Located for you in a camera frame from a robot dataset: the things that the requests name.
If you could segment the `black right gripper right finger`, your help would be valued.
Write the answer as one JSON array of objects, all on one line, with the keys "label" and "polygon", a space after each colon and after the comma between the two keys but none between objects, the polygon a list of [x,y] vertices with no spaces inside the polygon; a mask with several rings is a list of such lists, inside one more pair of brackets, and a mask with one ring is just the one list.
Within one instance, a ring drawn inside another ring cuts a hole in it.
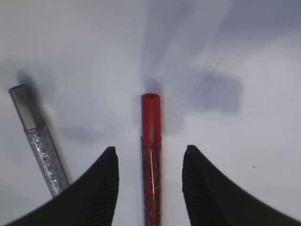
[{"label": "black right gripper right finger", "polygon": [[182,192],[192,226],[299,226],[220,172],[195,145],[183,158]]}]

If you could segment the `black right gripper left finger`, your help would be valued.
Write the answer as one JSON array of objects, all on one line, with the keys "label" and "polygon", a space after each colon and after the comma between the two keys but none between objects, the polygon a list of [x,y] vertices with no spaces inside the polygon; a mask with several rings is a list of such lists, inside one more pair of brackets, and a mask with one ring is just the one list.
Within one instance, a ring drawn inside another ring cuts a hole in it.
[{"label": "black right gripper left finger", "polygon": [[119,193],[115,147],[57,197],[10,223],[11,226],[110,226]]}]

